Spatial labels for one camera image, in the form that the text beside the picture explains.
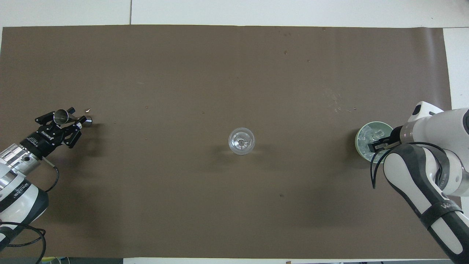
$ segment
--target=clear glass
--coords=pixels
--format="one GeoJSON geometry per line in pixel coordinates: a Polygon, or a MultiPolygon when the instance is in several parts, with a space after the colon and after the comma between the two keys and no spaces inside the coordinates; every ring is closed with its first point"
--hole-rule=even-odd
{"type": "Polygon", "coordinates": [[[254,134],[245,127],[236,128],[228,138],[230,149],[238,155],[246,155],[251,152],[255,143],[254,134]]]}
{"type": "MultiPolygon", "coordinates": [[[[371,122],[360,129],[356,136],[356,149],[360,155],[367,161],[371,161],[371,158],[375,153],[370,151],[368,143],[375,142],[380,138],[387,137],[391,134],[392,128],[383,122],[371,122]]],[[[381,151],[376,155],[374,163],[378,163],[379,158],[385,153],[381,151]]]]}

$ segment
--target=metal jigger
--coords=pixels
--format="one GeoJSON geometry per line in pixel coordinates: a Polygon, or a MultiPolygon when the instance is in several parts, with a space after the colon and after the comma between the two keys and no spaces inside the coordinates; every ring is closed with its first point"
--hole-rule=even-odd
{"type": "MultiPolygon", "coordinates": [[[[53,120],[58,125],[76,122],[78,118],[73,115],[74,112],[75,112],[75,109],[73,109],[73,107],[70,108],[69,110],[59,109],[55,111],[53,120]]],[[[91,124],[93,123],[93,119],[91,118],[91,116],[85,116],[85,117],[86,117],[86,121],[85,123],[83,123],[83,127],[90,127],[91,124]]]]}

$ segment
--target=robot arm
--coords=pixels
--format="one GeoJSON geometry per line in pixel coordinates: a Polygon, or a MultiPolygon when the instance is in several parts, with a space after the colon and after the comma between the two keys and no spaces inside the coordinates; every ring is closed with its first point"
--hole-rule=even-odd
{"type": "Polygon", "coordinates": [[[469,196],[469,109],[442,111],[420,102],[406,124],[369,146],[373,152],[392,148],[384,162],[387,181],[450,259],[469,263],[469,219],[447,197],[469,196]]]}
{"type": "Polygon", "coordinates": [[[431,151],[399,145],[386,157],[384,171],[449,258],[456,264],[469,263],[469,219],[435,183],[438,166],[431,151]]]}
{"type": "MultiPolygon", "coordinates": [[[[45,191],[25,179],[39,166],[39,160],[60,145],[73,148],[80,138],[80,129],[91,125],[89,116],[74,117],[74,109],[60,109],[35,119],[41,126],[37,131],[13,144],[0,154],[0,222],[29,225],[47,208],[45,191]]],[[[24,229],[21,225],[0,225],[0,251],[24,229]]]]}

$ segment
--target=logo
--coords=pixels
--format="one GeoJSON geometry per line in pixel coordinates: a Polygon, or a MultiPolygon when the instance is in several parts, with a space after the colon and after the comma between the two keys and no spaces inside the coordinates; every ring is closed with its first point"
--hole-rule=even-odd
{"type": "Polygon", "coordinates": [[[49,140],[53,140],[54,138],[46,134],[46,132],[42,131],[41,134],[45,135],[49,140]]]}
{"type": "Polygon", "coordinates": [[[442,205],[440,205],[441,207],[443,208],[450,208],[450,207],[454,207],[452,204],[449,204],[449,203],[444,203],[442,205]]]}
{"type": "Polygon", "coordinates": [[[29,183],[23,184],[23,186],[21,186],[21,188],[19,188],[18,191],[16,192],[16,194],[13,195],[13,196],[14,196],[14,197],[17,197],[17,196],[18,196],[19,194],[21,194],[21,193],[23,192],[23,190],[24,190],[25,188],[27,188],[29,185],[30,185],[29,183]]]}

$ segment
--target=black cable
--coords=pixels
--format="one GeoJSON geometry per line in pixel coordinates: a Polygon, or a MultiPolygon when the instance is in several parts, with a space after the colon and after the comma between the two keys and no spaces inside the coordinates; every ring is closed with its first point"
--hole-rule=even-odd
{"type": "Polygon", "coordinates": [[[41,251],[41,255],[39,256],[38,260],[36,261],[36,264],[41,263],[42,257],[44,257],[44,254],[45,254],[45,237],[42,234],[42,232],[40,231],[40,229],[37,229],[37,228],[32,227],[32,226],[27,225],[27,224],[22,224],[22,223],[17,223],[17,222],[0,222],[0,225],[18,225],[18,226],[22,226],[26,229],[29,229],[29,230],[32,230],[32,231],[38,233],[40,239],[42,240],[42,251],[41,251]]]}
{"type": "MultiPolygon", "coordinates": [[[[42,229],[42,228],[37,228],[37,229],[42,233],[42,235],[45,235],[45,230],[44,230],[44,229],[42,229]]],[[[23,244],[9,244],[7,247],[17,248],[17,247],[29,246],[29,245],[31,245],[31,244],[34,244],[34,243],[38,242],[40,239],[41,239],[41,237],[38,237],[38,238],[36,238],[36,239],[33,240],[33,241],[29,241],[28,243],[23,243],[23,244]]]]}
{"type": "Polygon", "coordinates": [[[378,163],[376,163],[375,170],[373,172],[373,161],[375,160],[376,156],[378,155],[379,152],[383,151],[380,150],[373,155],[370,163],[370,175],[371,175],[371,186],[373,186],[373,189],[376,189],[376,174],[378,173],[378,167],[381,164],[381,161],[383,161],[384,158],[393,150],[395,147],[392,147],[391,149],[387,150],[378,160],[378,163]]]}
{"type": "Polygon", "coordinates": [[[54,182],[54,184],[52,184],[52,186],[51,186],[49,189],[47,189],[47,190],[45,191],[46,193],[49,192],[50,190],[52,190],[52,189],[55,187],[55,185],[57,184],[57,182],[59,181],[59,176],[60,176],[60,174],[59,174],[59,169],[57,168],[57,166],[54,166],[54,169],[55,169],[55,171],[57,172],[57,176],[55,177],[55,182],[54,182]]]}
{"type": "MultiPolygon", "coordinates": [[[[435,145],[435,144],[432,144],[432,143],[419,142],[419,141],[417,141],[417,142],[410,142],[410,143],[407,143],[407,144],[409,144],[409,145],[427,145],[427,146],[430,146],[430,147],[434,147],[434,148],[438,149],[439,151],[445,153],[445,151],[444,151],[442,148],[440,148],[439,146],[437,146],[437,145],[435,145]]],[[[378,155],[378,153],[381,152],[381,151],[383,151],[383,149],[380,150],[380,151],[378,151],[378,152],[376,152],[375,155],[373,155],[373,157],[371,158],[371,163],[370,163],[370,175],[371,175],[371,185],[373,186],[373,189],[376,189],[376,174],[378,173],[378,167],[379,167],[379,165],[381,164],[381,161],[383,161],[383,159],[385,159],[386,156],[389,154],[389,152],[391,152],[391,150],[393,150],[395,147],[397,147],[397,146],[394,146],[394,147],[390,148],[389,150],[387,150],[387,151],[380,157],[380,159],[378,160],[378,163],[377,163],[376,166],[375,166],[374,171],[373,171],[373,161],[375,160],[375,158],[376,158],[376,156],[378,155]]],[[[440,171],[440,174],[441,174],[443,168],[442,168],[440,162],[439,162],[436,158],[435,158],[435,161],[437,162],[437,165],[438,165],[438,168],[439,168],[439,171],[440,171]]],[[[435,177],[435,184],[438,185],[438,177],[435,177]]]]}

